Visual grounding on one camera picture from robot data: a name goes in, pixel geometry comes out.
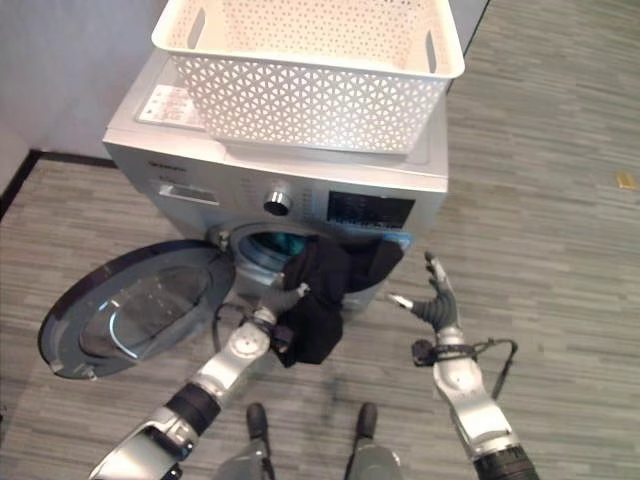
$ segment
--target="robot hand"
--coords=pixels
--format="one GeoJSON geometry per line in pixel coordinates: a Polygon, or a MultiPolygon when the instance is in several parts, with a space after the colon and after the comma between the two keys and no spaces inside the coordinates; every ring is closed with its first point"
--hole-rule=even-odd
{"type": "Polygon", "coordinates": [[[458,327],[458,306],[449,278],[440,260],[432,253],[425,252],[424,257],[427,261],[427,271],[431,274],[429,283],[436,292],[435,298],[425,302],[409,300],[397,294],[391,294],[389,297],[393,302],[431,325],[436,333],[446,327],[458,327]]]}
{"type": "Polygon", "coordinates": [[[442,264],[429,252],[425,259],[435,298],[423,302],[389,295],[436,333],[435,347],[424,339],[414,343],[416,366],[433,367],[436,388],[449,405],[460,441],[480,480],[538,480],[511,425],[484,388],[482,372],[475,362],[478,351],[465,342],[455,294],[442,264]]]}
{"type": "Polygon", "coordinates": [[[282,290],[282,276],[267,288],[258,308],[187,384],[157,408],[91,472],[90,480],[177,480],[179,462],[195,448],[247,372],[269,350],[278,316],[309,291],[282,290]]]}

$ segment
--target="laundry basket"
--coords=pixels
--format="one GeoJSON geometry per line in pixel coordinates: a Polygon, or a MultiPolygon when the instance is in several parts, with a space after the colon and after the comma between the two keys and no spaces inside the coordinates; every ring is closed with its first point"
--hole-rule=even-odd
{"type": "Polygon", "coordinates": [[[407,153],[464,70],[448,0],[169,0],[152,38],[223,141],[407,153]]]}

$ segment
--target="brand logo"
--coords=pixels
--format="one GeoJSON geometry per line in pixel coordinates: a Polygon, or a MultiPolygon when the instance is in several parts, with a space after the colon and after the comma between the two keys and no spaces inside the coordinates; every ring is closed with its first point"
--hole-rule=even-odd
{"type": "Polygon", "coordinates": [[[186,168],[182,168],[182,167],[176,167],[174,165],[165,165],[164,163],[158,163],[158,162],[149,162],[149,166],[154,167],[154,168],[162,168],[164,170],[171,170],[172,172],[185,172],[187,171],[186,168]]]}

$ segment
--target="silver washing machine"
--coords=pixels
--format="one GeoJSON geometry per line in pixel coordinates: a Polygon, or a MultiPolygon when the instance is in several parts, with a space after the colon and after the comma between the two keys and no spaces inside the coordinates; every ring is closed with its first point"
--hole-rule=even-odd
{"type": "MultiPolygon", "coordinates": [[[[445,100],[408,156],[222,144],[201,127],[168,57],[156,51],[104,137],[113,160],[183,233],[72,286],[47,315],[40,351],[67,378],[116,373],[172,347],[230,291],[256,298],[310,235],[385,238],[406,251],[447,191],[445,100]]],[[[367,306],[380,284],[348,292],[367,306]]]]}

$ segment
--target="gray carpet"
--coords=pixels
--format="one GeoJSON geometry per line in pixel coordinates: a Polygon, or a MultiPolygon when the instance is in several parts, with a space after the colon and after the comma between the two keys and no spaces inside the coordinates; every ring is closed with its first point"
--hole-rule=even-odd
{"type": "MultiPolygon", "coordinates": [[[[541,478],[640,478],[640,192],[614,179],[640,177],[638,18],[635,0],[491,2],[449,96],[451,193],[436,227],[325,364],[276,365],[223,412],[185,479],[211,478],[241,447],[256,400],[281,479],[341,478],[367,400],[407,478],[474,478],[431,372],[411,365],[426,328],[383,301],[425,292],[426,246],[449,270],[468,337],[520,343],[500,403],[541,478]]],[[[37,165],[0,225],[0,478],[86,478],[211,352],[201,336],[90,383],[38,357],[40,321],[75,280],[178,237],[118,171],[37,165]]],[[[481,360],[487,383],[502,356],[481,360]]]]}

